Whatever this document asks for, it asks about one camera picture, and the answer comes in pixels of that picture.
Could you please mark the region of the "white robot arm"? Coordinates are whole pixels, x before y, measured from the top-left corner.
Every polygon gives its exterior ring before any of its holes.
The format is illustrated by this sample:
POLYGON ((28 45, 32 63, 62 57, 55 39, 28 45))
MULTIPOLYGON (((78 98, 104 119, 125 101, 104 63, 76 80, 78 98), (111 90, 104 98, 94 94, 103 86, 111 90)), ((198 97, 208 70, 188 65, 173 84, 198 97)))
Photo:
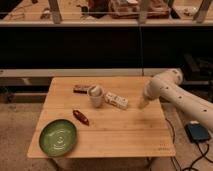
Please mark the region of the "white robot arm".
POLYGON ((195 96, 179 87, 183 74, 178 69, 168 69, 153 76, 144 86, 139 107, 162 97, 207 127, 213 133, 213 103, 195 96))

